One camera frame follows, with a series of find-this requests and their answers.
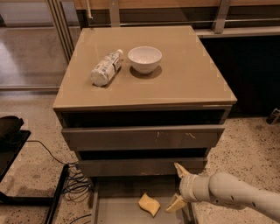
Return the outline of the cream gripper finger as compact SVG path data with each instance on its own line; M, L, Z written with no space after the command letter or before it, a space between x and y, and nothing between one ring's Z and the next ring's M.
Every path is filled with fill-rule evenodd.
M181 195L174 194L171 198L170 204L167 206L165 211L167 213L174 213L179 209L183 208L186 205L186 201L183 199Z
M185 177L186 175L189 175L190 172L185 168L183 167L181 164L179 163L175 163L174 164L176 170L177 170L177 174L178 176L182 179L183 177Z

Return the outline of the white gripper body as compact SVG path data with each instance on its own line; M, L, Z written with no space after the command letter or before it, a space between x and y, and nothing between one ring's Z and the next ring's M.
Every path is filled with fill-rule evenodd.
M196 174L186 174L179 184L179 192L186 202L199 202L199 198L195 195L194 184L200 180L200 176Z

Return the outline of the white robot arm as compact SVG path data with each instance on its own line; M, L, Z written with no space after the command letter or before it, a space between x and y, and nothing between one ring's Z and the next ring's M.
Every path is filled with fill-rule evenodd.
M280 222L279 193L260 190L226 172L202 177L191 174L179 163L174 166L180 177L179 193L172 196L167 213L174 213L187 203L208 202L221 207L250 207Z

